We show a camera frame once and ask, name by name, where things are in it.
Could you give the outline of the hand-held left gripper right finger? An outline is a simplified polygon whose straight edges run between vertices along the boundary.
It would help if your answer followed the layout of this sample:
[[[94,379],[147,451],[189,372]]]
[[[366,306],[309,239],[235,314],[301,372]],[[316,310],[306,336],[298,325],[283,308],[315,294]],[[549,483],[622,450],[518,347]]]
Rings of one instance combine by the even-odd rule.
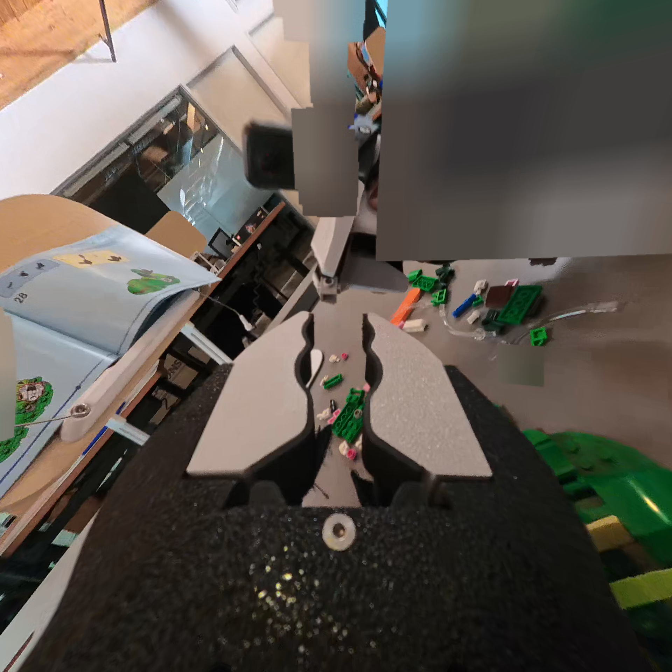
[[[490,481],[492,467],[441,359],[375,313],[363,315],[362,338],[370,385],[362,458],[380,503],[407,492],[430,502],[444,483]]]

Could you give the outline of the transparent curved lego rod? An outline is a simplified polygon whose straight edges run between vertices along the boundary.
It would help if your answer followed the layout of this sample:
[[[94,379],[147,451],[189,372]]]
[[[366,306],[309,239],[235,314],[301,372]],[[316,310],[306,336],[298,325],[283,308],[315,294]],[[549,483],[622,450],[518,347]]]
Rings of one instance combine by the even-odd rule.
[[[624,304],[618,301],[591,302],[584,306],[561,310],[558,313],[545,316],[534,324],[534,328],[545,328],[550,324],[583,315],[604,315],[617,313]]]
[[[476,342],[482,342],[485,339],[489,338],[488,332],[483,330],[481,327],[476,327],[474,329],[469,329],[469,330],[463,330],[463,329],[458,329],[457,327],[454,326],[453,322],[451,321],[451,318],[449,318],[448,314],[448,306],[446,304],[441,304],[438,308],[438,315],[440,317],[440,320],[442,324],[445,326],[445,328],[448,330],[449,334],[451,334],[454,337],[461,337],[463,339],[469,339],[473,340]]]

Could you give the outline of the green plate with grey stud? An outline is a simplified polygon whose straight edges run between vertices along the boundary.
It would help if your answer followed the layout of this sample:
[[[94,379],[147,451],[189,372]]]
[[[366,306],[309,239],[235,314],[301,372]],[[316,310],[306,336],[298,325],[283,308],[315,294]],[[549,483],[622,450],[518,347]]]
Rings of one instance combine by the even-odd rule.
[[[362,431],[366,391],[350,388],[344,406],[332,423],[332,434],[347,443],[354,443]]]

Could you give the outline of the wide green lego plate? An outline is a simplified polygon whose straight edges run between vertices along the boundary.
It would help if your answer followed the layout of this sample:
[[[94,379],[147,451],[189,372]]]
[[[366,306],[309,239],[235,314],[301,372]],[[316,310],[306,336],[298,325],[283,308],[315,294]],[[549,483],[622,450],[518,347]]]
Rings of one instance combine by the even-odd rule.
[[[496,322],[506,326],[521,325],[542,297],[543,287],[538,284],[519,285],[501,309]]]

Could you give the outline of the printed cardboard box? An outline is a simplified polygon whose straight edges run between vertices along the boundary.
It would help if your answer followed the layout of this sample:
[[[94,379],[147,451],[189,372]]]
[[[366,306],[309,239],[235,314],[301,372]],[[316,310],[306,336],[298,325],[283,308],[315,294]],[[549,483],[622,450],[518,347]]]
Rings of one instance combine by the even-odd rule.
[[[170,357],[170,355],[164,354],[158,360],[156,372],[159,377],[149,392],[151,399],[159,404],[158,408],[166,412],[179,405],[188,396],[188,389],[181,387],[171,378]]]

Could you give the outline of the white book stand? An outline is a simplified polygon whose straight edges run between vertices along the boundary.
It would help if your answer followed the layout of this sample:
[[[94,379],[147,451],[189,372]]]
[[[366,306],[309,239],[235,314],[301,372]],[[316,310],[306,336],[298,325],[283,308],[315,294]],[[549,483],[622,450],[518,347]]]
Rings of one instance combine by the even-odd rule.
[[[111,218],[64,197],[24,195],[1,201],[1,273],[28,257],[71,245],[117,225]],[[9,558],[88,465],[120,408],[156,373],[158,360],[183,331],[218,281],[177,298],[130,349],[93,383],[21,477],[1,496],[1,512],[16,515],[1,535]]]

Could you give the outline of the tan book stand board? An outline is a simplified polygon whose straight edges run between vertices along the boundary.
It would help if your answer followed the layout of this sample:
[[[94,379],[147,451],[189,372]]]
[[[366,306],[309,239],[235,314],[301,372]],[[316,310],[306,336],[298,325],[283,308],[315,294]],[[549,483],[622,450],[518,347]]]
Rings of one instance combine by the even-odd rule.
[[[193,259],[197,253],[203,253],[207,246],[206,237],[184,216],[175,211],[169,211],[162,216],[145,233],[145,236],[190,259]]]

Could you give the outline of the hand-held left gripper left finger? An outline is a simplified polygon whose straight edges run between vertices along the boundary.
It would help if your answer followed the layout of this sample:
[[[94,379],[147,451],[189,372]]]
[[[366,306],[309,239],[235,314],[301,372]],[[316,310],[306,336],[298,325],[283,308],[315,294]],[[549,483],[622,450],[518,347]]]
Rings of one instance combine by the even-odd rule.
[[[299,312],[235,360],[186,468],[192,478],[272,482],[300,505],[316,478],[314,316]]]

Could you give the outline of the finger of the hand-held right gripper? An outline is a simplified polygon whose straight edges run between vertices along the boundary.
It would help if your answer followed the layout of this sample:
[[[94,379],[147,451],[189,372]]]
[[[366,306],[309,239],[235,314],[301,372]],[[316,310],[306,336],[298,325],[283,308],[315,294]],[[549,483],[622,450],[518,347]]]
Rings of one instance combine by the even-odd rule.
[[[371,255],[347,253],[339,273],[339,290],[366,290],[377,293],[402,293],[408,280],[402,267]]]
[[[353,218],[319,218],[311,249],[323,277],[337,277],[353,223]]]

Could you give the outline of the green lego build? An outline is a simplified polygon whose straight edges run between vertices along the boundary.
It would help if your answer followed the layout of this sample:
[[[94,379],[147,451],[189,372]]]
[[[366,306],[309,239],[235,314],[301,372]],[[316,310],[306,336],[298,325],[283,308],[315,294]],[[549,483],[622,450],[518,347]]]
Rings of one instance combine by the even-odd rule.
[[[587,528],[655,671],[671,670],[671,470],[587,433],[524,431]]]

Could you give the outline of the open lego instruction book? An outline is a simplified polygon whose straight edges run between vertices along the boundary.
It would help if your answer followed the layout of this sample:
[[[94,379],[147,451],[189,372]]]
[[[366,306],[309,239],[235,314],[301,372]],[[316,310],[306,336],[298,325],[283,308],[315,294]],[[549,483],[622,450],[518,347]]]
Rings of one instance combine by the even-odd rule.
[[[16,352],[13,437],[1,442],[1,495],[63,418],[177,298],[216,274],[121,224],[38,253],[1,274]]]

